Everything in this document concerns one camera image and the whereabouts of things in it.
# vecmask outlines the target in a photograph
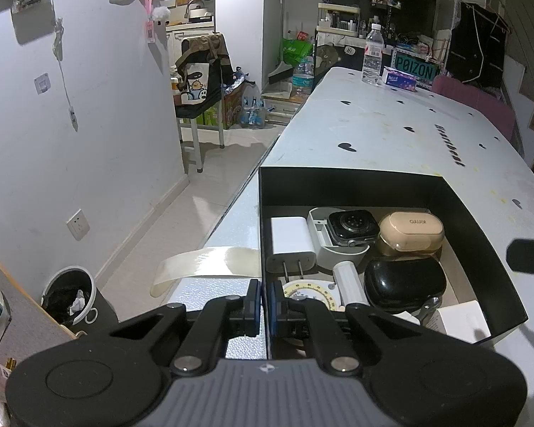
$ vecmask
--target purple tissue package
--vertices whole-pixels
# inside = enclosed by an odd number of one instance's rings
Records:
[[[404,90],[415,91],[417,79],[413,75],[406,74],[390,67],[384,67],[382,81],[386,85],[395,86]]]

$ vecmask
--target green bag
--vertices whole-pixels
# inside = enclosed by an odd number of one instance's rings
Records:
[[[293,67],[296,67],[300,60],[312,51],[313,44],[308,41],[283,39],[283,61]]]

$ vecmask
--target white pom-pom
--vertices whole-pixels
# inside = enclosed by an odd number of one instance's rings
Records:
[[[165,21],[170,17],[170,10],[166,6],[156,6],[152,10],[152,18],[155,21]]]

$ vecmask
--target green sign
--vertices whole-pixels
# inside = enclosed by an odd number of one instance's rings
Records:
[[[422,78],[429,82],[433,82],[433,78],[435,78],[435,75],[437,75],[436,64],[430,64],[422,61],[421,59],[416,59],[402,53],[397,54],[396,65],[394,67],[397,70],[407,74],[415,75],[416,77]]]

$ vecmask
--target trash can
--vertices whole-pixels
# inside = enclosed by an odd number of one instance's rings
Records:
[[[83,291],[84,308],[71,316],[68,312],[64,316],[64,310],[67,311],[73,304],[78,290]],[[41,306],[73,333],[95,333],[119,322],[111,304],[97,290],[93,275],[82,267],[72,266],[57,272],[41,295]]]

